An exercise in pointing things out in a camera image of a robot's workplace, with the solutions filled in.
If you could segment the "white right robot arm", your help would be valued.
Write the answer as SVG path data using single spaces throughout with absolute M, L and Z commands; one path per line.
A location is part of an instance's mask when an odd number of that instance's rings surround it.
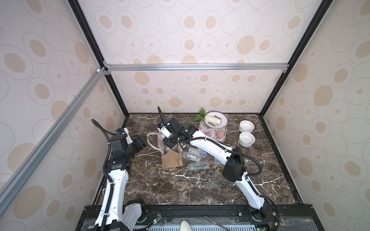
M 262 166 L 257 160 L 243 154 L 239 148 L 233 149 L 213 140 L 191 124 L 184 127 L 174 117 L 166 120 L 163 114 L 160 114 L 160 118 L 158 130 L 166 146 L 173 148 L 177 144 L 186 143 L 206 151 L 224 165 L 223 177 L 235 183 L 242 191 L 249 204 L 247 213 L 254 221 L 279 221 L 275 203 L 268 196 L 262 195 L 250 179 L 262 173 Z

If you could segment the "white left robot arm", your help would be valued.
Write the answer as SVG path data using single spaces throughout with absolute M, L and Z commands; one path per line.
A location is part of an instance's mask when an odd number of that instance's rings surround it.
M 145 203 L 136 199 L 124 204 L 124 193 L 129 170 L 135 154 L 147 146 L 146 136 L 129 136 L 127 128 L 120 128 L 109 140 L 112 158 L 104 165 L 107 187 L 100 213 L 90 231 L 132 231 L 138 221 L 146 219 Z

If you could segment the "patterned canvas tote bag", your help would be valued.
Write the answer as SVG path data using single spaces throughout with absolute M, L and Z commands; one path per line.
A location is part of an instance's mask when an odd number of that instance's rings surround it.
M 151 144 L 149 137 L 155 136 L 157 137 L 157 146 Z M 161 137 L 158 133 L 151 132 L 147 135 L 147 143 L 153 149 L 159 151 L 161 153 L 161 161 L 162 161 L 162 168 L 163 169 L 171 169 L 183 166 L 183 158 L 181 155 L 181 150 L 179 145 L 177 144 L 174 148 L 169 148 L 164 144 L 164 141 L 161 140 Z

